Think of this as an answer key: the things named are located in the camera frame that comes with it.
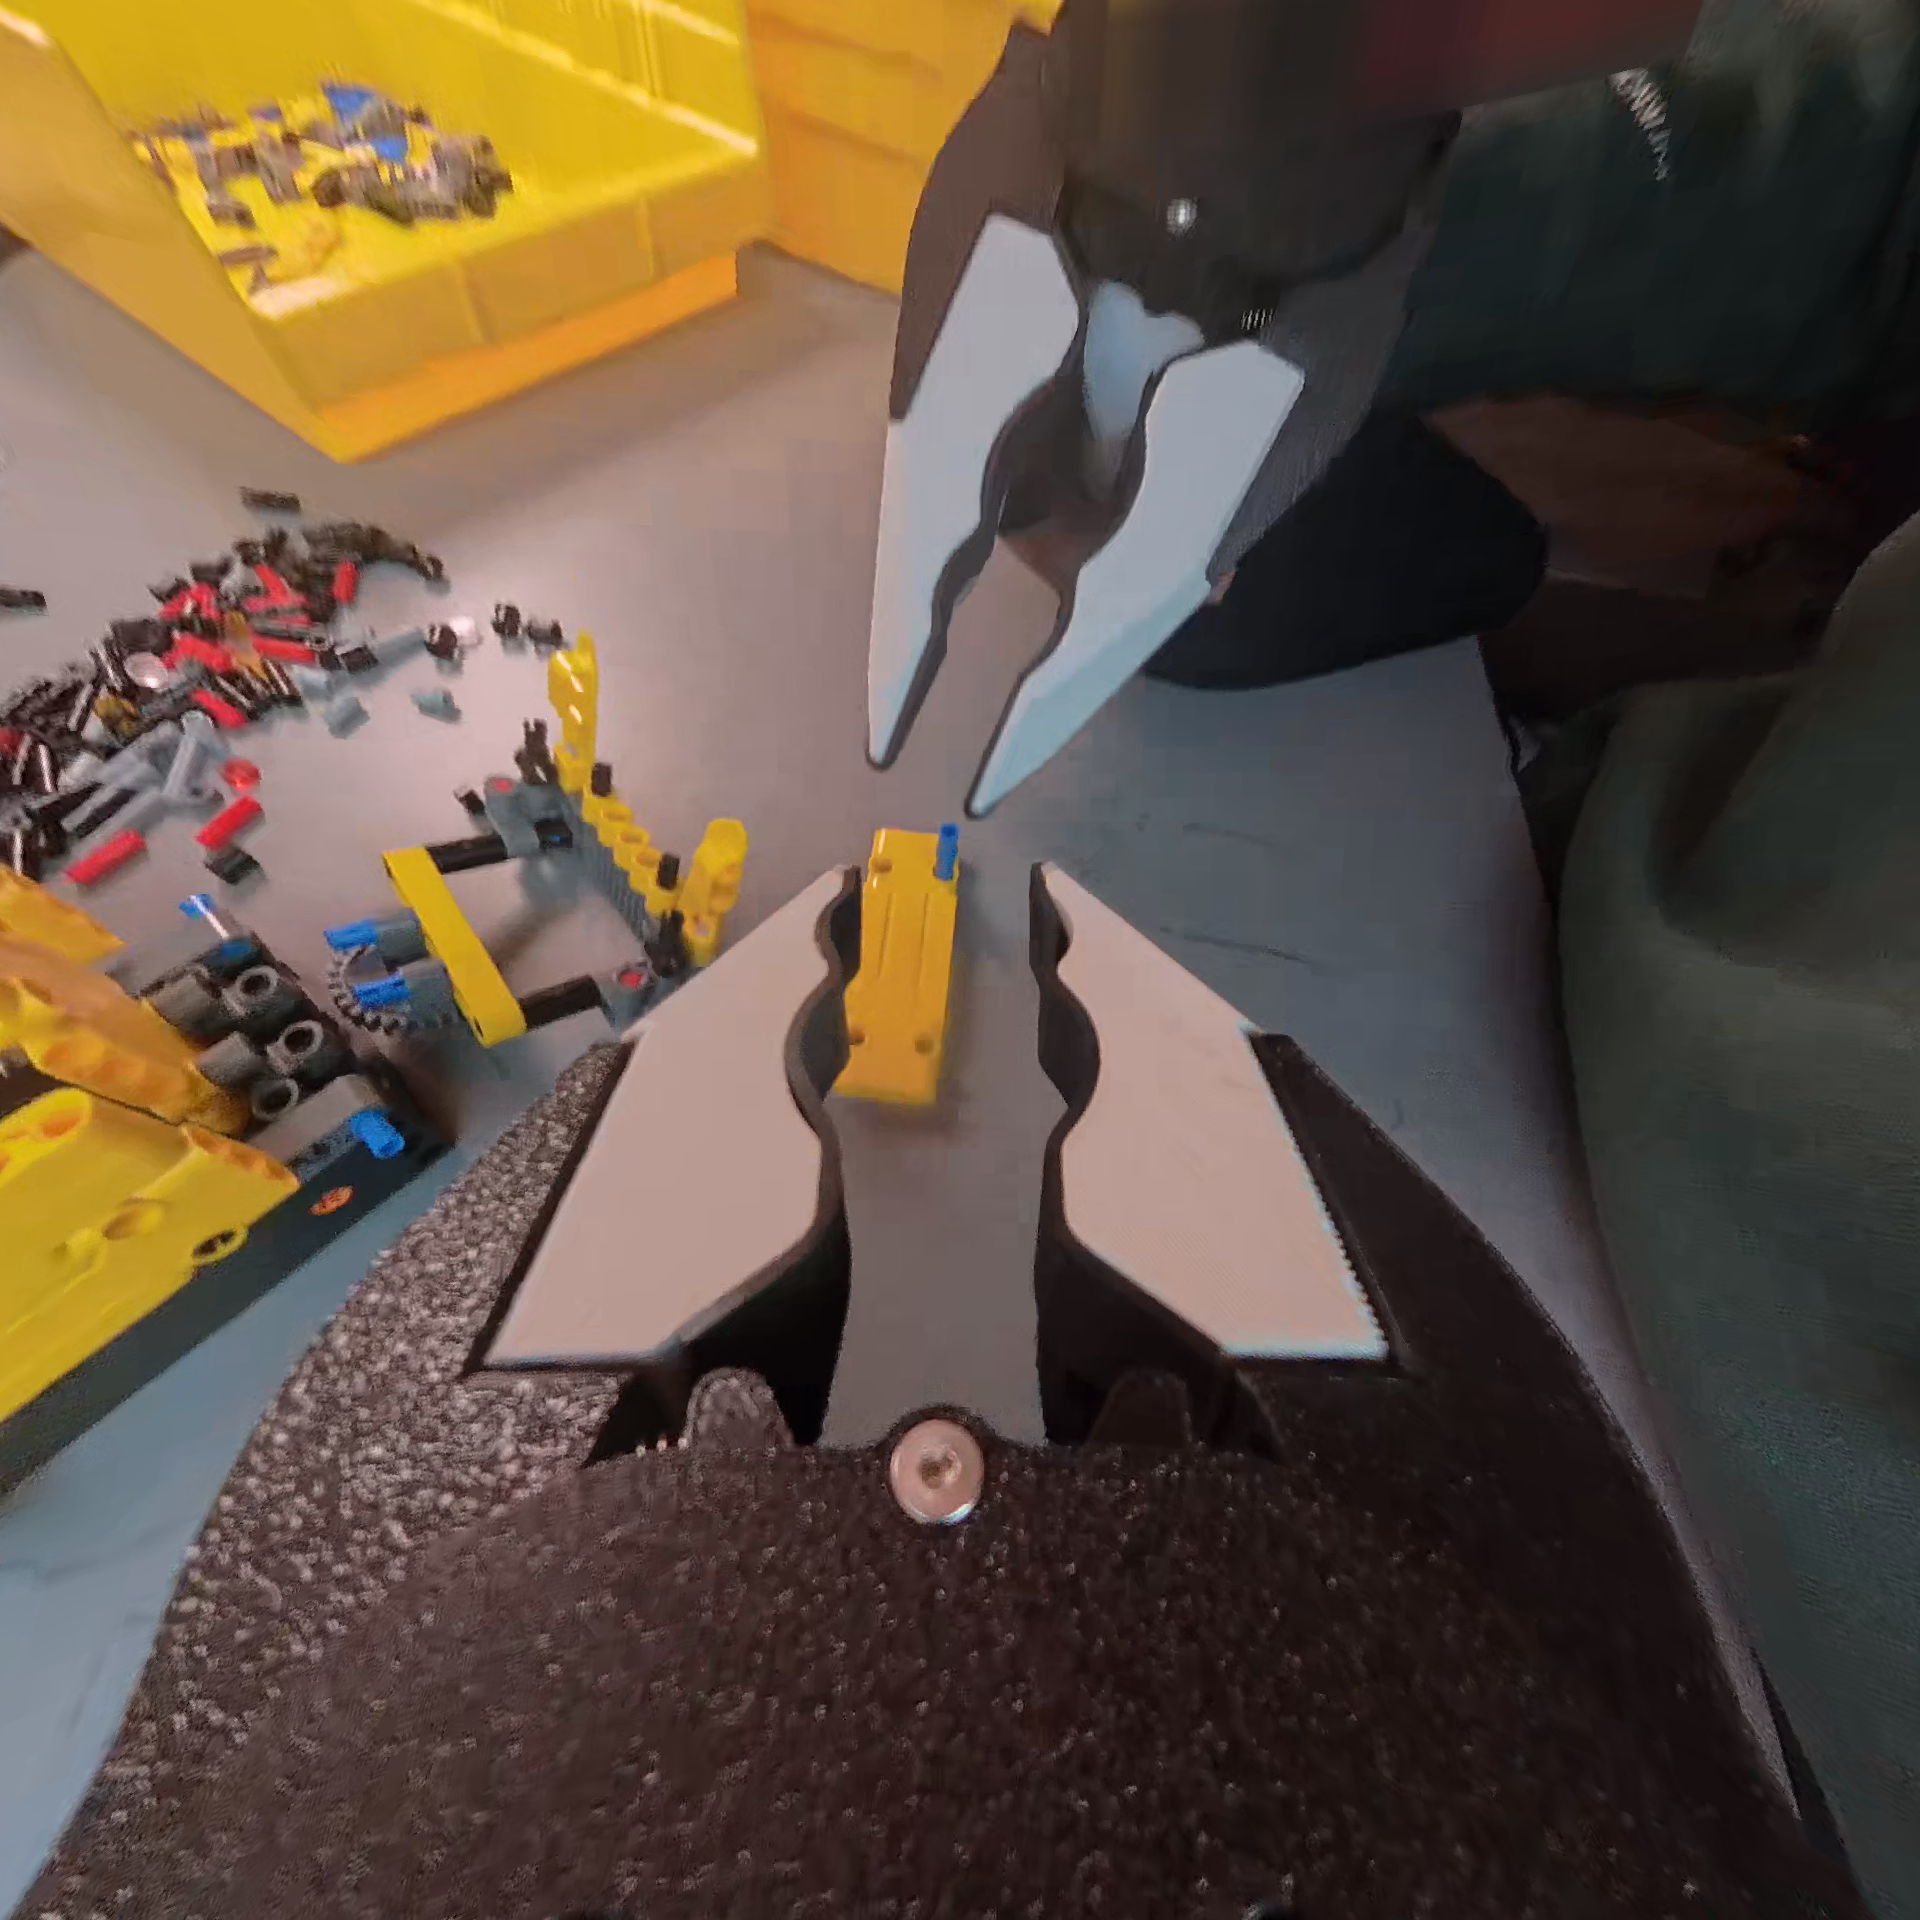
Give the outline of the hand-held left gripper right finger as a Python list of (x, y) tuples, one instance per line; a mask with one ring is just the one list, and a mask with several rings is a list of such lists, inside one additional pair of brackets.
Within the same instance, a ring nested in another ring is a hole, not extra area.
[(1251, 1366), (1380, 1369), (1387, 1335), (1258, 1025), (1056, 862), (1030, 872), (1040, 1068), (1062, 1103), (1035, 1248), (1046, 1438), (1170, 1376), (1208, 1434)]

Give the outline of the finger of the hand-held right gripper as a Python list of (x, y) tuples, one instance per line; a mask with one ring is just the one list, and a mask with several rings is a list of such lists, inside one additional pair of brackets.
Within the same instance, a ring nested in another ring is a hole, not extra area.
[(1304, 390), (1306, 372), (1259, 344), (1186, 353), (1149, 382), (1128, 449), (1133, 492), (1010, 692), (968, 793), (971, 820), (1059, 756), (1209, 599), (1229, 528)]
[(993, 214), (884, 433), (866, 673), (868, 762), (892, 766), (954, 614), (1000, 537), (1019, 440), (1065, 392), (1085, 304), (1056, 238)]

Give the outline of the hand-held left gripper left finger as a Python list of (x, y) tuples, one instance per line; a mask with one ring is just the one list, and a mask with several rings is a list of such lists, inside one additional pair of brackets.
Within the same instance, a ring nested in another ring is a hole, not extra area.
[(825, 1428), (851, 1296), (825, 1097), (848, 1065), (857, 868), (830, 868), (642, 1015), (480, 1335), (488, 1376), (614, 1380), (596, 1448), (678, 1435), (718, 1372)]

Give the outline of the yellow lego panel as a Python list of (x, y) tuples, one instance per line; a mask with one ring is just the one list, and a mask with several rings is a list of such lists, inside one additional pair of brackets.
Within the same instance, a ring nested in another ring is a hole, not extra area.
[(949, 1036), (956, 886), (933, 879), (936, 832), (882, 827), (860, 889), (857, 972), (846, 988), (840, 1097), (904, 1108), (936, 1103)]

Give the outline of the grey yellow lego rack assembly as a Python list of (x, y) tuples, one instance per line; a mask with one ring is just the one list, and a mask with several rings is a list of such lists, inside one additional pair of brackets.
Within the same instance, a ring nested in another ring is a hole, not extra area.
[(610, 970), (518, 995), (494, 985), (469, 995), (478, 975), (445, 960), (454, 1001), (476, 1039), (499, 1044), (580, 1014), (614, 1030), (688, 985), (718, 956), (746, 879), (749, 835), (736, 819), (707, 825), (690, 856), (653, 840), (618, 792), (600, 752), (601, 673), (592, 638), (574, 634), (547, 651), (547, 721), (523, 723), (514, 776), (464, 792), (484, 830), (432, 849), (443, 880), (568, 856), (578, 880), (610, 906), (638, 954)]

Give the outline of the yellow lego beam with black pins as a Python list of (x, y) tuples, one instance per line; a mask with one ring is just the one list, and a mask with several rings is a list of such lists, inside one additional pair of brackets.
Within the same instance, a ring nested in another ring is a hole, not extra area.
[(609, 996), (600, 976), (574, 976), (532, 996), (514, 996), (491, 948), (461, 912), (451, 879), (523, 862), (550, 850), (568, 850), (563, 827), (534, 827), (523, 850), (512, 850), (502, 832), (480, 832), (459, 841), (420, 849), (390, 849), (381, 865), (402, 911), (414, 919), (425, 954), (445, 975), (451, 1001), (480, 1048), (499, 1048), (580, 1014), (619, 1018), (619, 1000)]

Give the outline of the grey lego gear with blue pins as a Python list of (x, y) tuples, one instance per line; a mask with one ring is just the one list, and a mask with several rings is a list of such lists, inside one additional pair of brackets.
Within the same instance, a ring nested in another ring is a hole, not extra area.
[(401, 911), (323, 931), (326, 993), (341, 1019), (379, 1041), (451, 1026), (459, 1018), (445, 966), (427, 948), (420, 919)]

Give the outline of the person's right forearm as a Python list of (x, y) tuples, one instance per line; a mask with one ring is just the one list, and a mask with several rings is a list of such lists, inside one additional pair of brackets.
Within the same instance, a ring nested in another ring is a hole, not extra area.
[(1467, 114), (1379, 399), (1915, 410), (1918, 4), (1702, 4), (1661, 66)]

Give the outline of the large yellow black lego model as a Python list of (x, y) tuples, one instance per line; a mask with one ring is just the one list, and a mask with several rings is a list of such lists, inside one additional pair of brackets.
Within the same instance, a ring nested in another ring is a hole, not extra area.
[(2, 1435), (30, 1478), (448, 1140), (210, 902), (173, 966), (4, 868)]

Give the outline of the heap of mixed lego pieces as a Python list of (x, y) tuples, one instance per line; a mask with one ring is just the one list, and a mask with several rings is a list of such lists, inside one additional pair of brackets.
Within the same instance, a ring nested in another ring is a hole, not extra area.
[(339, 80), (238, 113), (197, 104), (125, 142), (246, 296), (323, 276), (376, 225), (480, 225), (517, 192), (489, 136)]

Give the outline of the pile of small lego pins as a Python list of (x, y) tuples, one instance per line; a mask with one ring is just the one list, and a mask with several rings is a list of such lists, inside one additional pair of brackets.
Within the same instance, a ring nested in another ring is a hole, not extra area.
[(108, 622), (88, 651), (4, 689), (4, 883), (108, 886), (186, 825), (195, 859), (225, 889), (261, 880), (249, 840), (266, 820), (249, 740), (297, 715), (324, 737), (369, 721), (364, 684), (432, 663), (412, 692), (420, 715), (454, 723), (453, 679), (482, 634), (507, 651), (558, 651), (565, 631), (497, 603), (488, 622), (436, 616), (410, 630), (354, 630), (370, 575), (448, 586), (438, 553), (379, 522), (308, 516), (292, 492), (244, 488), (254, 534), (152, 588), (152, 606)]

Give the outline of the yellow plastic storage bin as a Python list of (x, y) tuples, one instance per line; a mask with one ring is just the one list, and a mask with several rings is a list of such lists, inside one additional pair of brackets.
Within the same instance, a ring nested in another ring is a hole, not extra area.
[(931, 163), (1016, 23), (1056, 3), (749, 3), (774, 246), (890, 298)]
[[(731, 299), (770, 231), (746, 4), (4, 4), (4, 227), (349, 464)], [(494, 216), (280, 206), (197, 158), (412, 113), (489, 142)]]

